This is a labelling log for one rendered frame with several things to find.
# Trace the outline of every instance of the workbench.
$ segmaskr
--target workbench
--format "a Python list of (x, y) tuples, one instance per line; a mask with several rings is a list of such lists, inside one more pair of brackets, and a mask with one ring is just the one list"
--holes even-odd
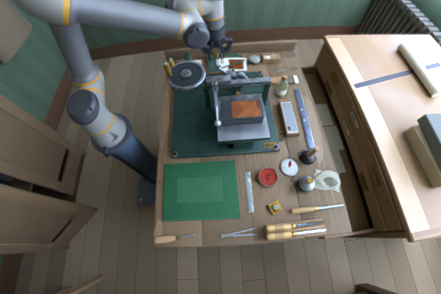
[[(300, 85), (291, 84), (285, 98), (278, 99), (274, 94), (275, 85), (272, 85), (269, 91), (269, 102), (272, 107), (272, 115), (277, 130), (280, 150), (271, 153), (246, 154), (246, 155), (228, 155), (202, 158), (176, 159), (171, 156), (172, 144), (172, 113), (173, 113), (173, 91), (168, 83), (164, 87), (164, 100), (162, 120), (160, 124), (160, 147), (158, 155), (158, 172), (156, 179), (156, 214), (154, 236), (161, 235), (186, 235), (196, 234), (196, 237), (190, 237), (167, 244), (161, 247), (203, 247), (203, 246), (224, 246), (224, 245), (242, 245), (253, 243), (266, 243), (264, 227), (270, 224), (295, 222), (308, 219), (325, 219), (326, 235), (346, 234), (351, 232), (349, 216), (346, 207), (329, 209), (325, 211), (315, 211), (307, 214), (292, 215), (290, 209), (307, 206), (322, 206), (336, 203), (345, 203), (343, 194), (334, 191), (313, 190), (309, 194), (302, 194), (295, 190), (293, 184), (302, 175), (313, 175), (315, 168), (319, 170), (335, 171), (330, 149), (325, 139), (323, 128), (317, 115), (306, 78), (301, 71), (301, 65), (294, 53), (295, 42), (261, 42), (248, 44), (233, 44), (230, 52), (240, 53), (243, 57), (249, 54), (263, 52), (277, 52), (281, 55), (282, 61), (279, 64), (259, 64), (250, 65), (249, 71), (261, 71), (263, 76), (280, 76), (276, 73), (280, 68), (292, 68), (295, 70), (284, 72), (287, 75), (297, 75)], [(173, 50), (166, 53), (167, 58), (183, 59), (184, 52), (189, 49)], [(204, 55), (195, 50), (191, 52), (192, 59), (202, 59)], [(156, 66), (156, 70), (164, 71), (163, 68)], [(316, 146), (320, 147), (317, 153), (317, 160), (314, 164), (306, 165), (299, 160), (298, 153), (307, 149), (301, 118), (297, 103), (295, 101), (293, 89), (301, 89), (306, 109), (308, 112), (314, 141)], [(278, 111), (279, 101), (291, 101), (293, 103), (294, 113), (297, 124), (299, 125), (300, 135), (296, 137), (286, 137), (282, 127), (281, 118)], [(293, 178), (285, 176), (280, 171), (280, 163), (286, 157), (296, 160), (300, 166), (300, 172)], [(164, 165), (170, 163), (203, 163), (215, 161), (230, 161), (236, 163), (237, 170), (237, 189), (240, 207), (240, 219), (221, 219), (221, 220), (197, 220), (197, 221), (163, 221), (163, 189), (164, 189)], [(271, 188), (263, 187), (256, 180), (259, 170), (262, 168), (273, 168), (278, 173), (278, 182)], [(252, 173), (254, 213), (247, 211), (247, 198), (245, 192), (245, 172)], [(269, 212), (268, 204), (278, 200), (283, 211), (273, 216)], [(220, 234), (232, 233), (249, 228), (255, 228), (255, 236), (237, 237), (221, 239)]]
[(362, 236), (416, 242), (441, 235), (441, 188), (430, 185), (405, 132), (438, 114), (441, 98), (432, 99), (416, 74), (384, 80), (411, 70), (397, 50), (402, 42), (434, 44), (429, 35), (326, 36), (316, 67), (373, 222)]

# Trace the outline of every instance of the ruler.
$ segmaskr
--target ruler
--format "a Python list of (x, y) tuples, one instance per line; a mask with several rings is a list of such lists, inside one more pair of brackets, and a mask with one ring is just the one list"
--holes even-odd
[(303, 131), (305, 132), (306, 145), (308, 148), (314, 148), (314, 138), (312, 137), (311, 125), (309, 124), (308, 114), (305, 108), (305, 101), (301, 95), (301, 89), (294, 89), (295, 99), (297, 100), (297, 106), (301, 113), (301, 124), (303, 125)]

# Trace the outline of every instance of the wooden floor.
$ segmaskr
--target wooden floor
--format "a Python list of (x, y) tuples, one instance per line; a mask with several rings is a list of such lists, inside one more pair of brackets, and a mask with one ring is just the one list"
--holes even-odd
[[(314, 66), (323, 41), (295, 49), (303, 67)], [(126, 115), (153, 153), (165, 75), (148, 70), (163, 53), (98, 60), (106, 75), (107, 105)], [(63, 114), (58, 132), (86, 150), (77, 203), (98, 212), (68, 250), (25, 254), (16, 294), (52, 294), (105, 274), (84, 293), (344, 294), (368, 282), (399, 293), (441, 293), (441, 239), (292, 240), (221, 248), (155, 248), (153, 207), (136, 205), (138, 176), (94, 150), (89, 135)]]

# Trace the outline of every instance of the dark green mat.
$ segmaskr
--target dark green mat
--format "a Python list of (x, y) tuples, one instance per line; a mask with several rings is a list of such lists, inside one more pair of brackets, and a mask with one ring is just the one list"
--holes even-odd
[[(240, 58), (240, 55), (238, 53), (230, 53), (230, 54), (225, 54), (224, 57), (225, 58)], [(210, 60), (207, 58), (207, 64), (208, 64), (208, 74), (220, 72), (220, 70), (216, 67), (216, 61), (215, 61), (214, 57), (212, 57)]]
[(166, 164), (163, 220), (240, 219), (234, 161)]
[[(250, 78), (261, 77), (255, 72), (246, 73)], [(252, 86), (242, 90), (246, 93), (263, 93), (263, 86)], [(230, 90), (220, 89), (219, 95), (233, 95)], [(178, 158), (206, 157), (216, 155), (240, 155), (248, 153), (273, 152), (265, 143), (278, 144), (276, 128), (269, 101), (265, 102), (265, 112), (269, 123), (270, 139), (257, 140), (251, 148), (232, 148), (229, 144), (220, 144), (214, 123), (214, 110), (206, 108), (202, 86), (191, 91), (174, 92), (172, 151)]]

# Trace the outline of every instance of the radiator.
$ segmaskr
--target radiator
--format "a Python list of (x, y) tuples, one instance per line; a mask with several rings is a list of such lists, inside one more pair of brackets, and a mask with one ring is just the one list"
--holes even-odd
[(410, 0), (373, 0), (358, 34), (430, 34), (441, 44), (441, 32)]

